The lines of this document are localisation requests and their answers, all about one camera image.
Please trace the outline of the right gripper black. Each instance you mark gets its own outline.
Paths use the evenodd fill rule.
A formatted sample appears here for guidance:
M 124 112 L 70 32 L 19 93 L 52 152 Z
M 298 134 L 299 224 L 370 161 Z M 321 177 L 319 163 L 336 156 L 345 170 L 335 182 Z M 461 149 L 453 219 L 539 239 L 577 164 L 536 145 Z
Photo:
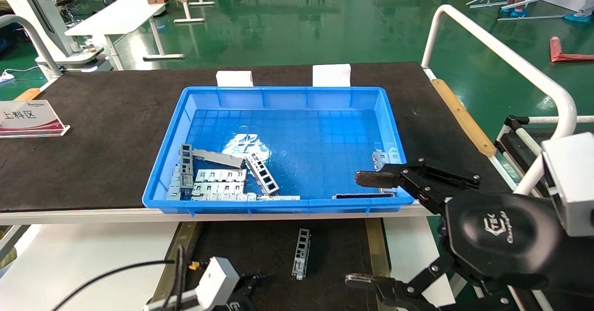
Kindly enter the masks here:
M 565 232 L 552 203 L 518 194 L 483 194 L 481 176 L 462 169 L 448 171 L 438 161 L 420 157 L 405 164 L 385 163 L 378 171 L 357 171 L 363 188 L 403 188 L 432 214 L 444 214 L 447 250 L 409 283 L 392 277 L 351 273 L 351 288 L 376 294 L 381 304 L 407 311 L 457 311 L 456 304 L 437 307 L 423 292 L 454 268 L 473 281 L 523 289 L 556 285 L 562 268 L 558 251 Z M 431 182 L 465 190 L 448 202 Z

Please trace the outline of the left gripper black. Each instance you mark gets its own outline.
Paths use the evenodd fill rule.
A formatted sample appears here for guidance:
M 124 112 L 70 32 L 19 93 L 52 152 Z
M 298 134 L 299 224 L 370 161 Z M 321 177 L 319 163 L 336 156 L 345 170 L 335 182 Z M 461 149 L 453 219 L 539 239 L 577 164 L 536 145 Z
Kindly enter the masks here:
M 226 311 L 256 311 L 256 305 L 252 299 L 255 287 L 264 280 L 269 279 L 273 274 L 242 275 L 240 288 L 235 288 L 225 304 Z

